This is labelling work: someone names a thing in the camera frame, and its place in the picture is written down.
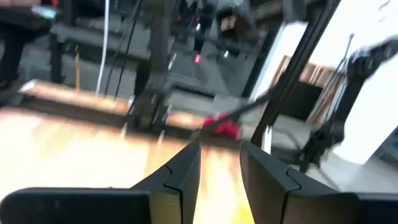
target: concrete floor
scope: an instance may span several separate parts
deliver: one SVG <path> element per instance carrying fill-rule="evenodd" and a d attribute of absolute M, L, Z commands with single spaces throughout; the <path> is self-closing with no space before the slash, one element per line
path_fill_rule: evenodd
<path fill-rule="evenodd" d="M 24 59 L 21 62 L 21 73 L 23 79 L 31 78 L 49 79 L 50 66 L 49 52 L 44 50 L 47 40 L 44 37 L 38 40 L 34 45 L 26 47 Z M 66 83 L 74 84 L 75 77 L 75 61 L 70 56 L 63 58 L 63 74 L 66 75 Z M 216 67 L 204 66 L 206 70 L 202 70 L 205 75 L 214 74 Z M 80 86 L 84 90 L 94 91 L 98 78 L 99 65 L 92 62 L 80 62 Z M 117 68 L 110 79 L 109 94 L 114 95 L 118 82 L 120 69 Z M 108 78 L 109 67 L 105 68 L 103 81 L 101 83 L 101 92 L 104 92 L 104 86 Z M 126 70 L 123 74 L 119 97 L 130 98 L 132 96 L 132 87 L 135 82 L 135 71 Z M 201 115 L 211 114 L 214 112 L 228 111 L 241 104 L 241 100 L 221 94 L 214 100 L 202 98 L 197 95 L 175 92 L 170 100 L 175 108 L 185 108 L 190 112 Z M 261 116 L 261 109 L 254 110 L 245 115 L 243 120 L 245 123 L 256 123 Z M 297 141 L 304 145 L 308 139 L 311 127 L 299 121 L 280 116 L 275 124 L 272 142 L 284 144 L 291 147 L 291 140 L 280 132 L 280 130 L 289 130 L 295 136 Z M 308 175 L 314 179 L 335 188 L 336 190 L 349 192 L 398 192 L 398 168 L 394 164 L 380 160 L 378 157 L 372 157 L 365 165 L 357 166 L 349 164 L 339 157 L 330 153 L 328 159 L 323 161 L 322 167 L 318 169 L 310 169 Z"/>

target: wooden board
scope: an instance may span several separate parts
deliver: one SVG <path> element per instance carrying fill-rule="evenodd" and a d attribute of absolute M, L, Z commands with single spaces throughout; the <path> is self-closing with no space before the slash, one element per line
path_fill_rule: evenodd
<path fill-rule="evenodd" d="M 49 95 L 38 86 L 34 91 Z M 86 97 L 75 93 L 70 99 L 82 103 L 80 96 Z M 95 100 L 111 110 L 103 106 L 107 99 Z M 189 119 L 182 120 L 189 125 Z M 130 188 L 187 144 L 124 136 L 119 129 L 12 108 L 0 110 L 0 136 L 0 198 L 25 187 Z M 202 147 L 194 223 L 254 223 L 237 152 Z"/>

